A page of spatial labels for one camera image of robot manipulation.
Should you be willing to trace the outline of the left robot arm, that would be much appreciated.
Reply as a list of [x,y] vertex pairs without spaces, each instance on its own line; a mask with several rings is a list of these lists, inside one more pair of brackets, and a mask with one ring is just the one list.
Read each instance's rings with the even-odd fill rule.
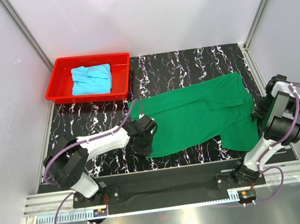
[[149,156],[157,124],[142,114],[138,120],[125,119],[107,131],[85,137],[64,137],[60,146],[44,160],[45,181],[61,190],[73,190],[77,204],[98,205],[107,198],[106,185],[84,172],[86,163],[106,152],[131,147],[134,153]]

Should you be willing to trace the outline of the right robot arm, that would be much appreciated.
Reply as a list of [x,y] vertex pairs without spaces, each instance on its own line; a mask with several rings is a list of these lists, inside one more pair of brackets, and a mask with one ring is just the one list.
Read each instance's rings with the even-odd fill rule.
[[253,150],[237,161],[230,173],[233,183],[248,186],[263,176],[264,165],[279,150],[300,140],[300,83],[284,75],[271,78],[266,96],[253,111],[261,123],[261,137]]

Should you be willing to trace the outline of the green t-shirt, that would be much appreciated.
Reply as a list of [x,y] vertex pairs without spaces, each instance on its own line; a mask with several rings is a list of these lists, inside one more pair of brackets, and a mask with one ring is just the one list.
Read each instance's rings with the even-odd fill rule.
[[233,72],[214,79],[129,102],[131,118],[141,113],[154,119],[157,132],[151,157],[161,158],[219,136],[229,150],[249,152],[258,142],[252,120],[252,95]]

